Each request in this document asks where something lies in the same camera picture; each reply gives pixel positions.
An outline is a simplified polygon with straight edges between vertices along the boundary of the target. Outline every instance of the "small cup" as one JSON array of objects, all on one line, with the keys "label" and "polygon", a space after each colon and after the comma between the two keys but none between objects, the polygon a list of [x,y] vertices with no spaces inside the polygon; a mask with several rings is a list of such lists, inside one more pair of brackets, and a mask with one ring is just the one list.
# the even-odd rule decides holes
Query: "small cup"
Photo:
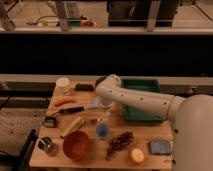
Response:
[{"label": "small cup", "polygon": [[70,80],[66,77],[61,77],[57,79],[56,86],[59,87],[63,93],[63,95],[70,95]]},{"label": "small cup", "polygon": [[105,99],[103,97],[98,97],[98,106],[104,112],[110,112],[112,106],[114,105],[112,100]]},{"label": "small cup", "polygon": [[50,156],[55,156],[58,153],[58,145],[53,143],[50,137],[40,138],[38,148]]},{"label": "small cup", "polygon": [[45,151],[46,153],[49,153],[53,149],[53,142],[50,139],[50,137],[42,137],[38,142],[38,148],[40,150]]},{"label": "small cup", "polygon": [[96,127],[96,134],[101,140],[107,139],[110,133],[110,127],[107,123],[101,122]]}]

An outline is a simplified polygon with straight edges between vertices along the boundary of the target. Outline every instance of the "blue cup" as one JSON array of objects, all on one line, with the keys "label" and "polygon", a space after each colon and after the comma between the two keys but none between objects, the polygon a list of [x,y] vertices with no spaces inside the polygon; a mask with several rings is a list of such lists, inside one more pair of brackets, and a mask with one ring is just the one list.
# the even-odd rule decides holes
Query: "blue cup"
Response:
[{"label": "blue cup", "polygon": [[107,123],[102,122],[98,124],[98,126],[96,127],[96,134],[101,140],[107,139],[109,132],[110,132],[110,127]]}]

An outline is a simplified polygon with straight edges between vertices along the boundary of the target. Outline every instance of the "grapes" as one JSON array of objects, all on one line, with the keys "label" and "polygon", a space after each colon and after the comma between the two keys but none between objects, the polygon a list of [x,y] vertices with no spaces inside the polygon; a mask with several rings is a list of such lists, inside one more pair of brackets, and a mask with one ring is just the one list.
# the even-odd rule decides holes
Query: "grapes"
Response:
[{"label": "grapes", "polygon": [[113,138],[106,150],[106,160],[110,160],[115,151],[122,150],[128,146],[133,141],[133,138],[133,133],[128,131]]}]

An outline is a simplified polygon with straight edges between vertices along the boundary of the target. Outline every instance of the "carrot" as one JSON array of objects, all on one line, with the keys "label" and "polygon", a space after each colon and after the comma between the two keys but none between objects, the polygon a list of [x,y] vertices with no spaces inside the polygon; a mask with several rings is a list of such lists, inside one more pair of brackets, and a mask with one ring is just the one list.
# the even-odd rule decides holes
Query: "carrot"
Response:
[{"label": "carrot", "polygon": [[75,99],[73,99],[72,97],[64,97],[63,99],[59,99],[59,100],[56,100],[53,105],[55,107],[59,107],[59,106],[62,106],[64,104],[67,104],[67,103],[75,103]]}]

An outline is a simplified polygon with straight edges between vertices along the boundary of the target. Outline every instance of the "small bowl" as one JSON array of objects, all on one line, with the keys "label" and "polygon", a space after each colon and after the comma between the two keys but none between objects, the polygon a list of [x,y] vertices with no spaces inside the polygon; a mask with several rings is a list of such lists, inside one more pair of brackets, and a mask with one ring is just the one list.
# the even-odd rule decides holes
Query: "small bowl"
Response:
[{"label": "small bowl", "polygon": [[88,135],[82,131],[68,134],[63,143],[64,154],[72,160],[81,160],[89,152],[91,141]]}]

